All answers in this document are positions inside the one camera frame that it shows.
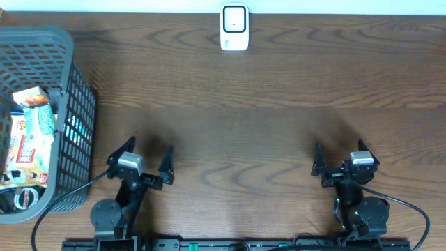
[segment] wood grain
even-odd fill
[[[249,49],[222,52],[218,15],[5,13],[2,26],[56,25],[75,39],[98,94],[91,176],[130,135],[155,173],[176,147],[176,180],[150,191],[137,228],[183,238],[293,238],[341,231],[335,192],[309,175],[314,144],[339,165],[362,138],[381,161],[367,186],[423,208],[446,246],[446,24],[443,17],[252,15]],[[91,238],[89,213],[48,215],[41,250]],[[30,250],[35,220],[0,225],[5,250]],[[386,237],[415,245],[422,216],[391,203]]]

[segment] snack package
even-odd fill
[[[0,193],[0,213],[18,213],[36,205],[45,189],[39,186],[13,188]]]
[[[23,109],[26,123],[26,135],[35,147],[51,145],[54,141],[54,119],[51,105]]]
[[[13,93],[13,100],[23,108],[49,103],[49,96],[39,86]]]
[[[0,190],[39,185],[46,188],[51,145],[35,147],[26,135],[24,115],[13,115],[10,146],[6,167],[2,172]]]

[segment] gray plastic basket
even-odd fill
[[[40,86],[59,111],[46,191],[28,210],[0,214],[0,223],[28,220],[89,179],[96,103],[73,52],[71,36],[60,28],[0,28],[0,170],[8,151],[10,112],[20,109],[12,92]],[[52,212],[76,209],[85,202],[86,193],[83,189],[67,197]]]

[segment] green led light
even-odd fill
[[[189,251],[198,251],[198,244],[190,243],[189,244]]]

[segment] white wall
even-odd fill
[[[6,11],[218,13],[224,0],[0,0]],[[446,15],[446,0],[244,0],[251,13]]]

